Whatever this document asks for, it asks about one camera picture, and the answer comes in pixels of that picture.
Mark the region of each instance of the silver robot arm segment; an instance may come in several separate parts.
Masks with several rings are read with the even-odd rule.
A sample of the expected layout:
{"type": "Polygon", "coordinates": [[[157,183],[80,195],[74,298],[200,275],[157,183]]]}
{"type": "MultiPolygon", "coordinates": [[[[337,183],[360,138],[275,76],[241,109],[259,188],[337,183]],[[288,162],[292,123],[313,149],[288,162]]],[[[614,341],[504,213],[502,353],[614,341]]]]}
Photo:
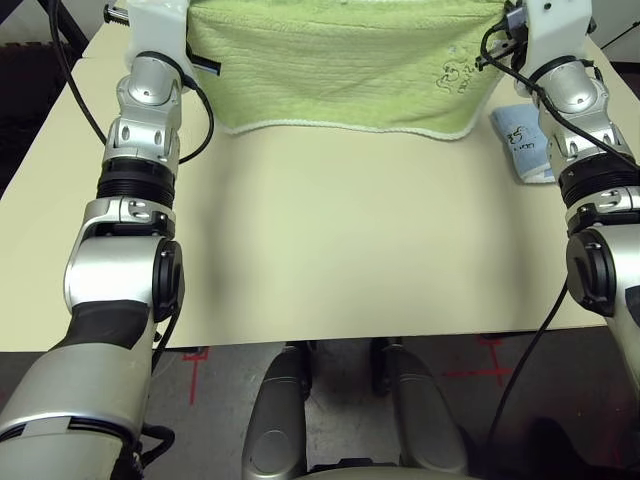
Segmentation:
{"type": "Polygon", "coordinates": [[[140,54],[117,87],[97,198],[64,281],[71,323],[0,414],[0,477],[141,478],[156,324],[184,295],[173,241],[182,73],[140,54]]]}
{"type": "MultiPolygon", "coordinates": [[[[597,69],[593,77],[587,74],[584,44],[595,28],[591,0],[519,1],[500,25],[509,39],[492,56],[503,57],[506,45],[514,53],[511,70],[546,95],[543,99],[541,91],[516,82],[518,92],[531,94],[539,108],[567,207],[569,292],[582,307],[605,317],[639,392],[640,170],[607,114],[609,91],[602,76],[597,69]]],[[[479,59],[480,67],[485,60],[479,59]]]]}

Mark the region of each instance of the blue towel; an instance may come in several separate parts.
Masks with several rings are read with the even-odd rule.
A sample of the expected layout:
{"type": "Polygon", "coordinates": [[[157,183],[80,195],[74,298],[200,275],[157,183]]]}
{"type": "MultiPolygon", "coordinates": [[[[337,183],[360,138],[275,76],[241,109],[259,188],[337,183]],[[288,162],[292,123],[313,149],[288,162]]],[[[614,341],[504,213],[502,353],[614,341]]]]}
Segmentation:
{"type": "Polygon", "coordinates": [[[538,109],[533,105],[496,108],[491,119],[513,156],[518,176],[524,183],[553,183],[547,157],[547,137],[538,126],[538,109]]]}

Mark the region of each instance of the black cable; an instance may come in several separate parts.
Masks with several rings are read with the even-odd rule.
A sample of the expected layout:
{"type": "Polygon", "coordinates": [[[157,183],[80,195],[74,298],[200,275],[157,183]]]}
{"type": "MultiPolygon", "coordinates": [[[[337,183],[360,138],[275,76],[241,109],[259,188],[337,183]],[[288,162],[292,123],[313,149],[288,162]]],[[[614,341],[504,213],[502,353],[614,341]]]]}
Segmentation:
{"type": "Polygon", "coordinates": [[[153,355],[151,356],[151,371],[152,372],[158,366],[158,362],[160,361],[160,357],[162,357],[162,354],[164,353],[164,351],[167,348],[167,344],[169,343],[169,339],[171,338],[171,334],[173,333],[173,330],[175,329],[176,324],[178,323],[178,318],[180,317],[180,310],[181,310],[181,307],[176,307],[176,309],[174,310],[173,314],[171,315],[171,319],[169,320],[169,323],[167,325],[167,329],[164,331],[164,335],[162,335],[162,338],[158,342],[158,346],[156,347],[155,352],[153,352],[153,355]]]}
{"type": "Polygon", "coordinates": [[[142,425],[142,435],[160,440],[159,445],[140,455],[140,463],[142,464],[142,468],[146,468],[159,456],[166,453],[166,451],[171,448],[173,442],[175,442],[176,439],[175,432],[170,428],[163,427],[161,425],[149,425],[148,423],[142,425]]]}
{"type": "Polygon", "coordinates": [[[560,305],[562,305],[562,301],[564,300],[564,297],[567,295],[567,290],[568,290],[567,280],[565,279],[564,284],[562,285],[562,289],[558,294],[558,298],[556,298],[556,302],[553,304],[553,307],[551,307],[551,311],[547,315],[547,318],[545,318],[544,322],[542,322],[542,325],[540,325],[540,328],[538,329],[536,334],[533,336],[533,339],[527,346],[527,349],[522,354],[522,357],[520,357],[520,360],[518,361],[516,368],[513,370],[513,374],[511,375],[511,378],[509,379],[509,382],[507,383],[507,386],[504,389],[504,392],[502,393],[502,397],[500,398],[500,402],[498,403],[498,407],[496,408],[496,413],[493,417],[493,421],[491,422],[491,427],[489,428],[489,433],[487,435],[487,442],[486,442],[487,452],[489,453],[490,465],[492,467],[494,463],[493,462],[493,459],[494,459],[493,441],[496,435],[496,431],[498,429],[498,424],[500,423],[500,419],[502,418],[502,414],[504,413],[505,406],[507,405],[507,400],[509,400],[509,396],[511,395],[511,392],[513,391],[513,388],[516,382],[518,381],[518,377],[520,376],[520,373],[524,369],[524,366],[527,363],[527,360],[529,360],[531,353],[536,348],[536,345],[540,341],[540,338],[544,334],[545,330],[547,329],[547,327],[549,326],[553,318],[556,316],[556,313],[558,313],[558,310],[560,309],[560,305]]]}
{"type": "Polygon", "coordinates": [[[87,104],[84,103],[84,100],[82,99],[82,95],[80,95],[80,90],[78,90],[78,86],[76,85],[76,82],[74,81],[73,76],[71,75],[71,68],[69,67],[69,62],[67,61],[67,57],[64,54],[64,50],[62,49],[62,42],[60,42],[60,32],[58,31],[59,7],[60,7],[60,0],[49,0],[49,8],[48,8],[49,30],[51,31],[53,51],[56,54],[56,58],[58,59],[58,64],[62,69],[62,73],[65,77],[65,80],[69,84],[69,88],[71,89],[73,98],[76,99],[76,103],[80,107],[80,110],[82,110],[82,113],[84,114],[85,118],[89,122],[89,125],[91,125],[91,128],[93,128],[93,131],[96,132],[96,135],[104,145],[107,143],[107,138],[104,136],[104,133],[102,133],[102,130],[100,130],[100,126],[98,125],[98,122],[96,122],[95,118],[93,118],[93,115],[91,115],[89,108],[87,108],[87,104]]]}
{"type": "Polygon", "coordinates": [[[204,93],[204,90],[202,90],[202,88],[193,79],[187,79],[185,81],[185,85],[195,90],[195,92],[198,94],[198,97],[200,97],[200,101],[202,102],[202,105],[204,105],[204,108],[207,111],[207,117],[209,118],[209,129],[207,130],[207,135],[200,146],[186,157],[180,159],[180,165],[187,163],[189,160],[198,156],[205,148],[207,148],[207,145],[209,145],[209,142],[211,141],[211,137],[213,137],[214,128],[213,109],[211,108],[211,103],[209,103],[207,94],[204,93]]]}
{"type": "Polygon", "coordinates": [[[607,48],[609,45],[611,45],[614,42],[617,42],[618,40],[620,40],[622,37],[624,37],[627,33],[629,33],[631,30],[640,27],[640,20],[638,20],[637,22],[633,22],[633,25],[631,25],[629,28],[627,28],[624,32],[622,32],[620,35],[618,35],[616,38],[614,38],[613,40],[605,43],[604,47],[602,47],[600,50],[604,50],[605,48],[607,48]]]}
{"type": "Polygon", "coordinates": [[[558,112],[558,109],[555,107],[555,105],[553,105],[553,102],[551,102],[551,100],[547,96],[547,93],[545,92],[544,88],[542,88],[540,85],[532,82],[527,77],[521,75],[520,73],[516,72],[512,68],[509,68],[506,65],[498,62],[494,57],[491,56],[491,54],[487,51],[487,42],[489,41],[489,37],[491,37],[491,35],[493,35],[494,33],[502,31],[502,30],[504,30],[504,25],[502,23],[498,23],[498,24],[494,25],[493,27],[491,27],[489,30],[487,30],[485,32],[484,36],[482,37],[482,42],[480,43],[480,54],[482,55],[482,58],[484,58],[489,64],[493,65],[498,70],[500,70],[500,71],[506,73],[507,75],[515,78],[516,80],[518,80],[520,83],[525,85],[532,92],[535,92],[537,94],[539,100],[546,107],[547,111],[551,114],[551,116],[560,125],[565,127],[567,130],[570,130],[571,132],[575,133],[576,135],[581,136],[585,140],[588,140],[589,142],[593,143],[596,147],[600,148],[601,150],[604,150],[605,152],[617,157],[618,159],[620,159],[620,160],[622,160],[622,161],[624,161],[624,162],[626,162],[626,163],[628,163],[630,165],[633,165],[634,168],[638,169],[639,168],[638,165],[636,165],[633,162],[633,160],[631,160],[631,159],[627,158],[626,156],[622,155],[615,148],[613,148],[610,145],[607,145],[606,143],[598,140],[593,135],[588,134],[587,132],[585,132],[581,128],[573,125],[571,122],[569,122],[567,119],[565,119],[560,114],[560,112],[558,112]]]}

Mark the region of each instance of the light green cloth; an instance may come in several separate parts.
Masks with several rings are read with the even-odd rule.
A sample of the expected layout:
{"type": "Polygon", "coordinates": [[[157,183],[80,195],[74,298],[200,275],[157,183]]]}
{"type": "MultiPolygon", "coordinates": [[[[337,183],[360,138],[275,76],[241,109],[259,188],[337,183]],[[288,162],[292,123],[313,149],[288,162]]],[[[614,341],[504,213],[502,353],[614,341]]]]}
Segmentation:
{"type": "Polygon", "coordinates": [[[475,69],[503,0],[192,0],[188,41],[217,118],[456,139],[497,73],[475,69]]]}

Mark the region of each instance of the table surface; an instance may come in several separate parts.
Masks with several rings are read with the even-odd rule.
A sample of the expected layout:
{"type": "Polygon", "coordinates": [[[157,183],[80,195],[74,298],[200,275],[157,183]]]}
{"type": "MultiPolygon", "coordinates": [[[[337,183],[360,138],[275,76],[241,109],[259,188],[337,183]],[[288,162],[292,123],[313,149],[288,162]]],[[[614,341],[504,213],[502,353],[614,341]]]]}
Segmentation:
{"type": "MultiPolygon", "coordinates": [[[[104,130],[118,113],[126,42],[125,29],[106,26],[74,69],[104,130]]],[[[612,91],[611,117],[640,152],[638,100],[589,48],[612,91]]],[[[170,346],[537,328],[566,272],[565,208],[556,186],[517,183],[488,118],[527,102],[503,79],[456,142],[308,127],[216,132],[178,176],[187,290],[170,346]]],[[[205,131],[189,93],[183,153],[205,131]]],[[[63,336],[63,271],[101,158],[65,89],[0,202],[0,350],[46,350],[63,336]]],[[[566,301],[552,326],[602,323],[566,301]]]]}

